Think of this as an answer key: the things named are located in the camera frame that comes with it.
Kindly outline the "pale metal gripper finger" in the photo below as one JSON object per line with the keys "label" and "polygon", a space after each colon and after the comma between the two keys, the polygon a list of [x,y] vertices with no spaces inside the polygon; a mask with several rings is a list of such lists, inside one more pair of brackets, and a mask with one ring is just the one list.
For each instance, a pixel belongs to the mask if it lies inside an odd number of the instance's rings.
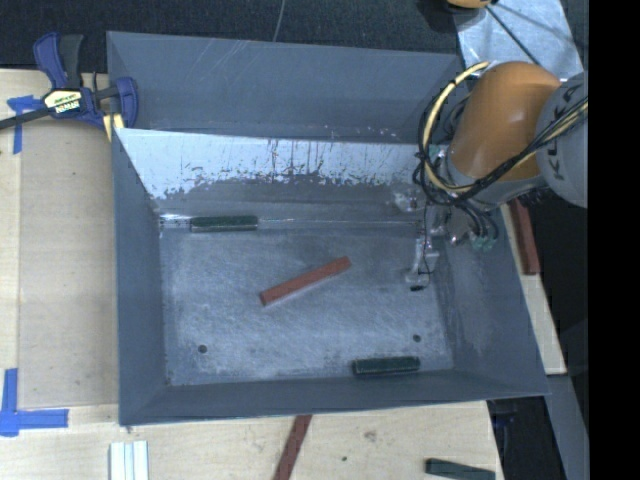
{"label": "pale metal gripper finger", "polygon": [[439,260],[439,252],[428,238],[418,239],[411,267],[405,273],[405,281],[411,287],[427,287]]}
{"label": "pale metal gripper finger", "polygon": [[417,213],[424,207],[424,198],[416,191],[393,193],[393,204],[401,213]]}

